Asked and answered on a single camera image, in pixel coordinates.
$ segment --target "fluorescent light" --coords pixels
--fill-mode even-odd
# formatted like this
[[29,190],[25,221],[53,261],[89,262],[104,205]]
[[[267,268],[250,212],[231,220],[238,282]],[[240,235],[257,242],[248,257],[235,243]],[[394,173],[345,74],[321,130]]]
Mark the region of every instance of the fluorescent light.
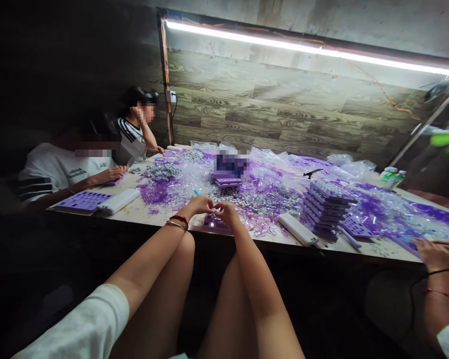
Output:
[[324,55],[324,56],[331,56],[331,57],[340,57],[340,58],[344,58],[344,59],[352,60],[352,61],[366,62],[366,63],[370,63],[370,64],[375,64],[375,65],[382,65],[382,66],[388,66],[388,67],[401,68],[401,69],[405,69],[405,70],[420,71],[420,72],[427,72],[427,73],[434,73],[434,74],[449,76],[449,69],[446,69],[446,68],[417,65],[417,64],[412,64],[412,63],[408,63],[408,62],[401,62],[401,61],[394,61],[394,60],[386,60],[386,59],[382,59],[382,58],[378,58],[378,57],[357,55],[357,54],[353,54],[353,53],[349,53],[349,52],[327,50],[327,49],[323,49],[322,47],[311,47],[311,46],[305,46],[305,45],[298,45],[298,44],[289,43],[289,42],[285,42],[285,41],[277,41],[277,40],[271,40],[271,39],[266,39],[266,38],[262,38],[262,37],[242,35],[242,34],[238,34],[235,32],[214,30],[214,29],[201,27],[201,26],[186,25],[186,24],[183,24],[180,22],[175,22],[175,21],[170,21],[170,20],[166,20],[166,25],[167,25],[167,27],[169,27],[171,29],[193,32],[193,33],[197,33],[197,34],[201,34],[201,35],[221,37],[221,38],[225,38],[225,39],[229,39],[229,40],[236,40],[236,41],[248,42],[248,43],[252,43],[252,44],[278,47],[278,48],[283,48],[283,49],[287,49],[287,50],[295,50],[295,51],[300,51],[300,52],[307,52],[307,53],[313,53],[313,54],[317,54],[317,55]]

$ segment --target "knee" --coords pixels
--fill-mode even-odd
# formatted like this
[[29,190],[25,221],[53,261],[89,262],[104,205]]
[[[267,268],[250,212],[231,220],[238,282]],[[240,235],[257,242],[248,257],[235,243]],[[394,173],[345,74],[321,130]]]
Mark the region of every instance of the knee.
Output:
[[195,258],[195,239],[193,235],[186,232],[181,240],[180,245],[176,249],[176,253],[181,260],[194,260]]

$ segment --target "red string bracelet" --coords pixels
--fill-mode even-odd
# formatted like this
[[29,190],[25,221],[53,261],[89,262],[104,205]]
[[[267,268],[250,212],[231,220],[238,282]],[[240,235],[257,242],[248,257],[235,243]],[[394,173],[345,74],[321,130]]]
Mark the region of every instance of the red string bracelet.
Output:
[[430,292],[439,293],[439,294],[442,294],[442,295],[444,295],[444,296],[446,296],[446,297],[449,298],[449,294],[446,294],[446,293],[443,293],[443,292],[438,292],[438,291],[435,291],[435,290],[433,290],[433,289],[431,289],[431,288],[426,288],[426,289],[424,289],[424,293],[425,293],[425,294],[430,293]]
[[177,216],[177,215],[174,215],[174,216],[171,216],[170,217],[170,219],[179,219],[179,220],[182,220],[184,223],[186,223],[186,229],[188,230],[188,221],[186,220],[186,218],[184,218],[184,217],[181,217],[181,216]]

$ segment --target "power outlet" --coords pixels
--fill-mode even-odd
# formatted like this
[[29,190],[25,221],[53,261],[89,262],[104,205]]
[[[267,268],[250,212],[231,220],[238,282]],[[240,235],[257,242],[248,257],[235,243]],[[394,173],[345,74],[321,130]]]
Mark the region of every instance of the power outlet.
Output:
[[176,92],[167,90],[166,91],[166,99],[168,102],[176,102]]

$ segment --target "electrical wire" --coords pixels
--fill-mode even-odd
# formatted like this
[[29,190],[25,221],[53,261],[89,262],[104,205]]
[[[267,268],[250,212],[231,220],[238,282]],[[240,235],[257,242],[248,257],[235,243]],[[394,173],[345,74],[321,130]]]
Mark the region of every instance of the electrical wire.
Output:
[[397,340],[402,340],[404,339],[413,329],[414,326],[414,321],[416,320],[416,304],[414,302],[414,296],[413,296],[413,290],[414,287],[416,285],[418,285],[423,279],[426,279],[434,274],[438,274],[438,273],[442,273],[442,272],[449,272],[449,269],[442,269],[439,271],[435,271],[435,272],[431,272],[426,274],[424,277],[419,278],[416,282],[414,282],[410,287],[409,287],[409,297],[411,298],[411,319],[409,321],[409,326],[408,328],[404,331],[404,334],[402,336],[400,336],[399,338],[397,338]]

